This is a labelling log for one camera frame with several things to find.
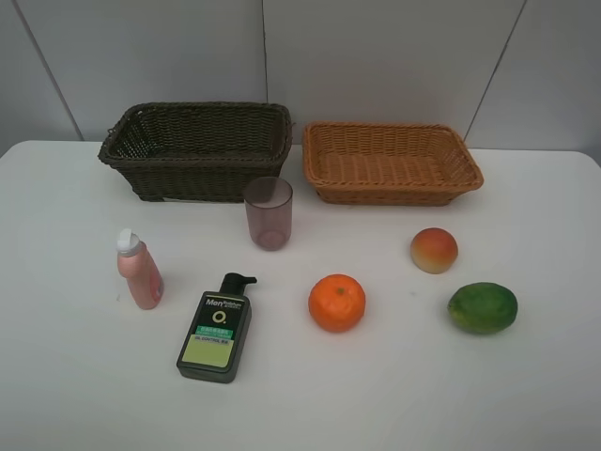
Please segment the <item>dark brown wicker basket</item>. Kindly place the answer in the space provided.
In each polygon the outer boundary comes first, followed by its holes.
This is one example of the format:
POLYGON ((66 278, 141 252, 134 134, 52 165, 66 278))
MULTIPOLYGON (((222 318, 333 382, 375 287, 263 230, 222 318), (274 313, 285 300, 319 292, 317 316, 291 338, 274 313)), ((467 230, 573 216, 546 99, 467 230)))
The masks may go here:
POLYGON ((291 142, 281 104, 149 102, 109 130, 99 159, 143 201, 239 203, 251 181, 279 176, 291 142))

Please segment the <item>translucent purple plastic cup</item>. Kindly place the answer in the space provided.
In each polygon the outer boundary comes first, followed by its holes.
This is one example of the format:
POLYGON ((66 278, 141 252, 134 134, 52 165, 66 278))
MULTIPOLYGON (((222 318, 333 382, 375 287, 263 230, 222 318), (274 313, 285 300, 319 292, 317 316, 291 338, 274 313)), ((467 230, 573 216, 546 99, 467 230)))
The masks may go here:
POLYGON ((261 177, 243 192, 252 241, 266 251, 282 249, 291 236, 293 189, 284 179, 261 177))

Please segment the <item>pink bottle white cap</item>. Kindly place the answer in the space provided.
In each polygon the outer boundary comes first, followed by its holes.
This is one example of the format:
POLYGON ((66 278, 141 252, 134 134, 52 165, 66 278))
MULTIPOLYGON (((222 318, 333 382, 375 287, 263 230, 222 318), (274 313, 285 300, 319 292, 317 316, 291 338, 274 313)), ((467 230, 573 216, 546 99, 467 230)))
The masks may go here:
POLYGON ((144 310, 155 308, 162 299, 163 281, 146 244, 125 228, 119 233, 116 250, 118 272, 137 306, 144 310))

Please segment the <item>dark green pump bottle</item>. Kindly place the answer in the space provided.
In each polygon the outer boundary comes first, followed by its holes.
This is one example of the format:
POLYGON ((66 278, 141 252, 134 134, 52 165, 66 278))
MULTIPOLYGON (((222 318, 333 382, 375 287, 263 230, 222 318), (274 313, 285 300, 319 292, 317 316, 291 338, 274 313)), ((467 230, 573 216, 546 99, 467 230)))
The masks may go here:
POLYGON ((256 282, 230 272, 219 290, 203 293, 177 358, 182 377, 218 383, 236 378, 252 319, 245 289, 256 282))

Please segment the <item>orange mandarin fruit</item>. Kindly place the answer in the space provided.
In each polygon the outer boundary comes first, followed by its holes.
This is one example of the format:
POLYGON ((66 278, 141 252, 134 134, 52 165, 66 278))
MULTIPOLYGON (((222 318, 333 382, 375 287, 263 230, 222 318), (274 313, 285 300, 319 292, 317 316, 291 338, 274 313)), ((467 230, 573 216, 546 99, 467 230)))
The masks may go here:
POLYGON ((308 298, 309 314, 314 322, 330 333, 354 328, 366 310, 366 295, 361 284, 345 274, 331 274, 319 280, 308 298))

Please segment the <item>light orange wicker basket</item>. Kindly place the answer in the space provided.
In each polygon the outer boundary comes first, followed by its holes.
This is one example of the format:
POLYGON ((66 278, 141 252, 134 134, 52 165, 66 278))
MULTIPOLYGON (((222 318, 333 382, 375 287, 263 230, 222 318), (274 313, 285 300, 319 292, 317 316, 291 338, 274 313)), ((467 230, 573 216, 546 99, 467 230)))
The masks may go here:
POLYGON ((484 184, 463 139, 439 124, 315 121, 302 155, 304 176, 331 204, 438 207, 484 184))

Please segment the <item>red yellow peach fruit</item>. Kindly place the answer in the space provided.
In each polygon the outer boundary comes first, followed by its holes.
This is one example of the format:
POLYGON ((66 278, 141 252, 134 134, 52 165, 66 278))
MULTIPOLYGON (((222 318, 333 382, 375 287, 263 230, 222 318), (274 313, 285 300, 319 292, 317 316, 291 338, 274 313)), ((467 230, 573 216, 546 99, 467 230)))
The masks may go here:
POLYGON ((413 263, 431 274, 447 272, 458 257, 458 245, 448 231, 430 227, 415 235, 410 244, 413 263))

